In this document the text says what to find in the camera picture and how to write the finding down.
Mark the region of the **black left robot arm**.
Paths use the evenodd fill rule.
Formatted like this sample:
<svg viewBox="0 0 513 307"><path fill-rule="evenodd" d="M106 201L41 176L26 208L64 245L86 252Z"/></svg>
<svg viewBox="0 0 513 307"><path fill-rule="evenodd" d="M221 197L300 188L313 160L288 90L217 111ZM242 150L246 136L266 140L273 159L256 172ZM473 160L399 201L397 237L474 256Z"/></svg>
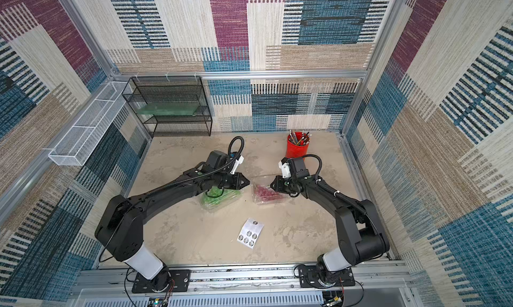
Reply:
<svg viewBox="0 0 513 307"><path fill-rule="evenodd" d="M250 181L236 168L243 162L244 138L237 152L212 151L208 159L161 187L125 198L112 197L94 233L114 259L128 265L143 278L148 292L168 292L174 283L168 266L144 243L144 225L165 209L196 197L213 187L241 190Z"/></svg>

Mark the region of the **pencils in red cup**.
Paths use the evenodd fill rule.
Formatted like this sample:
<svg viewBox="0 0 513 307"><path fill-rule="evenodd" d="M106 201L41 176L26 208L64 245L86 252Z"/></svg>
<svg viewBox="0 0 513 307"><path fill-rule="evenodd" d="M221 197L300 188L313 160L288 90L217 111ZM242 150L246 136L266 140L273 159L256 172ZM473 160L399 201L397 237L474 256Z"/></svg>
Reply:
<svg viewBox="0 0 513 307"><path fill-rule="evenodd" d="M305 133L304 131L289 131L289 135L287 137L287 141L292 145L296 145L299 147L304 147L309 144L311 139L310 132Z"/></svg>

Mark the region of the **clear box of green grapes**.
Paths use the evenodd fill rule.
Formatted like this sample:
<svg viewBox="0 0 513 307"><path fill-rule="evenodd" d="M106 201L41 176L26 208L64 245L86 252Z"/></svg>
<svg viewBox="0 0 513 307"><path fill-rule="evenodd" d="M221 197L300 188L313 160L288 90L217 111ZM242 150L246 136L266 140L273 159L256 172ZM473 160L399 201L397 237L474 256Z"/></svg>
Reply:
<svg viewBox="0 0 513 307"><path fill-rule="evenodd" d="M212 187L200 198L200 205L208 212L215 212L232 202L238 200L241 196L241 191L232 189L220 189Z"/></svg>

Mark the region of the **red pencil cup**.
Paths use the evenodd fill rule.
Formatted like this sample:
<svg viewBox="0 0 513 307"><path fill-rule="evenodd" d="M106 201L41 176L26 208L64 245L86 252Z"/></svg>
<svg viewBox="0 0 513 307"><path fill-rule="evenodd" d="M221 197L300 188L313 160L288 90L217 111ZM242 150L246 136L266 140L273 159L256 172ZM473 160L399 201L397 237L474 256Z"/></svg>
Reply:
<svg viewBox="0 0 513 307"><path fill-rule="evenodd" d="M304 155L307 154L308 148L309 148L309 144L304 147L299 147L296 145L292 145L291 143L289 143L287 141L287 149L286 149L285 156L287 158L303 157Z"/></svg>

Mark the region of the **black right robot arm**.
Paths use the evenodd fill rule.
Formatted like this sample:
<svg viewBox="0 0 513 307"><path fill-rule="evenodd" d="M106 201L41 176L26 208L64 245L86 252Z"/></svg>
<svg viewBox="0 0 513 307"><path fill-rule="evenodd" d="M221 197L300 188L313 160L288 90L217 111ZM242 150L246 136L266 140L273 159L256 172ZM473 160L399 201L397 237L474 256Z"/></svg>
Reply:
<svg viewBox="0 0 513 307"><path fill-rule="evenodd" d="M275 177L271 189L291 197L299 195L322 206L335 219L337 247L322 254L314 269L299 266L299 279L312 288L331 288L341 276L363 262L382 257L390 250L390 241L370 200L359 201L331 187L321 176L322 160L307 154L284 158L279 162L282 174Z"/></svg>

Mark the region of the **green mat on shelf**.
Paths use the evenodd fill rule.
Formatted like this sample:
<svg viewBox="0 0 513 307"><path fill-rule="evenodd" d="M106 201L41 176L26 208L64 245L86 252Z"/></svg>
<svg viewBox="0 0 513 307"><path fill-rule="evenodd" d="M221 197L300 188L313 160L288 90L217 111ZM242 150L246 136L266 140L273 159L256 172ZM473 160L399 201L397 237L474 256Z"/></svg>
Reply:
<svg viewBox="0 0 513 307"><path fill-rule="evenodd" d="M152 116L190 116L200 107L198 103L149 103L140 107L136 113Z"/></svg>

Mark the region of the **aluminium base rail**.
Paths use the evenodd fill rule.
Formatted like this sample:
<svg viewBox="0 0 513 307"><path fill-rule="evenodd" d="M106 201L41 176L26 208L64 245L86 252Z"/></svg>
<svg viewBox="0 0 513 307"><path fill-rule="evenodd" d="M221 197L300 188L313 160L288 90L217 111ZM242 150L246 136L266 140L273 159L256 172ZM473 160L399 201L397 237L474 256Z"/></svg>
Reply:
<svg viewBox="0 0 513 307"><path fill-rule="evenodd" d="M84 271L69 306L417 306L401 261L363 263L323 288L312 263L171 266L153 292L127 268Z"/></svg>

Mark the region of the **clear box of red grapes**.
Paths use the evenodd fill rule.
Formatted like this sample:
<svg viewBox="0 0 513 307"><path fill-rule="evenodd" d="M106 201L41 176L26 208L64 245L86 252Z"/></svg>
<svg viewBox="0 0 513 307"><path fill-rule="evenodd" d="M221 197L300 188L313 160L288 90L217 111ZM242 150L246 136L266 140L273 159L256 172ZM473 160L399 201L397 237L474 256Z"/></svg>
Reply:
<svg viewBox="0 0 513 307"><path fill-rule="evenodd" d="M252 199L258 205L267 205L288 200L288 194L278 193L271 188L276 175L260 175L251 179Z"/></svg>

